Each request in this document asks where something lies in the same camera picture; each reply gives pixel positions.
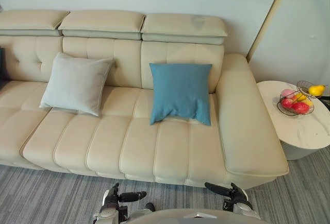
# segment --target red apple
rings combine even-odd
[[[297,102],[292,105],[292,109],[295,113],[306,114],[309,110],[309,105],[303,102]]]
[[[293,104],[293,100],[292,99],[288,99],[288,98],[284,98],[284,99],[281,100],[280,104],[284,108],[291,108],[291,106]]]

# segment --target tufted backrest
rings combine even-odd
[[[141,88],[141,41],[64,37],[63,52],[81,58],[113,58],[106,85]]]
[[[114,59],[106,85],[116,87],[152,89],[149,63],[212,64],[209,93],[215,91],[224,55],[221,43],[227,36],[219,18],[150,14],[143,23],[144,14],[129,11],[88,10],[66,15],[66,11],[49,10],[0,13],[0,47],[5,48],[2,77],[47,82],[55,56],[64,52],[73,57]],[[8,36],[13,29],[16,35],[19,28],[21,35],[28,32],[33,36]],[[44,35],[46,28],[49,36]]]
[[[53,60],[62,51],[62,37],[0,36],[0,47],[5,48],[1,67],[5,79],[47,82]]]
[[[208,90],[209,93],[214,93],[220,77],[223,55],[223,45],[143,41],[141,48],[142,87],[153,89],[153,77],[149,63],[200,63],[212,64]]]

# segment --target yellow pear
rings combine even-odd
[[[302,102],[308,104],[310,107],[314,106],[313,102],[310,99],[304,99]]]
[[[295,96],[297,97],[297,101],[303,101],[306,99],[306,96],[302,93],[297,93]]]
[[[315,86],[310,86],[308,92],[311,95],[320,96],[323,94],[324,89],[325,89],[324,85],[315,85]]]

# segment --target wire fruit basket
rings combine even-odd
[[[316,98],[308,92],[309,87],[312,85],[308,81],[299,81],[296,91],[290,89],[283,90],[279,96],[277,108],[288,116],[312,113],[314,104],[311,99]]]

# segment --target sofa armrest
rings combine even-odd
[[[287,174],[284,152],[244,56],[224,57],[216,96],[226,169],[247,176]]]

